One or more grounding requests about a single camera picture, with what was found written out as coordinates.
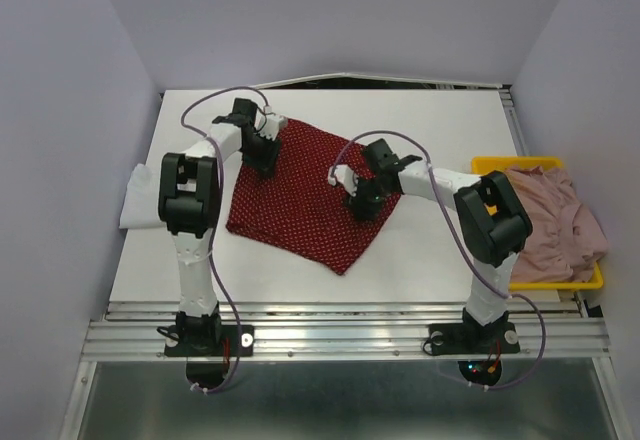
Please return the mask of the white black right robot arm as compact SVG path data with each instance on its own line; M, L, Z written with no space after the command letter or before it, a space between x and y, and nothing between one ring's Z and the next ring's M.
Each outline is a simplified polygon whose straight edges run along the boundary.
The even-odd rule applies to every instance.
M366 146L362 157L370 177L336 162L328 183L344 189L346 206L359 221L375 220L393 195L438 204L473 274L460 338L472 350L484 349L496 338L494 324L505 319L512 270L533 232L509 179L499 171L481 176L438 169L427 152L400 158L383 139Z

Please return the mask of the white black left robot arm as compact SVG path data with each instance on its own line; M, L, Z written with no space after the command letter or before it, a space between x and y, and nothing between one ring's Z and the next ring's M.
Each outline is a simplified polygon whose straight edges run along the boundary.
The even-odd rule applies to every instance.
M263 178L275 174L288 120L270 105L237 98L232 110L216 117L201 139L161 161L158 215L171 234L179 269L180 303L175 324L159 331L174 342L188 341L199 353L222 342L219 300L212 285L212 243L220 217L224 163L233 154Z

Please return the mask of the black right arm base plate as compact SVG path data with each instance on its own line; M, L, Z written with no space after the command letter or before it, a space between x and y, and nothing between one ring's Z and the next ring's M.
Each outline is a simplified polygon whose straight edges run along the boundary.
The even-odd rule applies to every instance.
M470 323L436 323L428 325L422 350L430 356L478 356L517 354L521 351L512 323L478 327Z

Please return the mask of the red polka dot skirt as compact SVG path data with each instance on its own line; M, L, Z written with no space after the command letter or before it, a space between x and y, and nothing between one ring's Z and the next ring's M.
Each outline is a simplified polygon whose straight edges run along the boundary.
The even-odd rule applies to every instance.
M247 166L238 174L227 230L306 259L343 275L365 253L400 200L391 195L373 221L358 221L346 193L327 182L329 168L348 140L291 119L275 175L263 178Z

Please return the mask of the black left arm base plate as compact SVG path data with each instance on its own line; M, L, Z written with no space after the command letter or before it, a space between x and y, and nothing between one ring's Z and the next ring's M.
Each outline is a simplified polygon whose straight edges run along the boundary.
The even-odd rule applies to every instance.
M172 339L165 337L164 356L168 358L230 358L251 357L255 328L251 324L241 325L241 335L238 335L236 324L223 324L220 339L214 337L195 340L176 340L175 326L161 327L167 330Z

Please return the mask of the white skirt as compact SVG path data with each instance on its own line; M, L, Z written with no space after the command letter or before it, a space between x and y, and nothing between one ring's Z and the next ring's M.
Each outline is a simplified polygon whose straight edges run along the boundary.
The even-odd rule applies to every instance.
M119 219L121 230L160 228L158 214L160 177L144 164L137 164L126 186Z

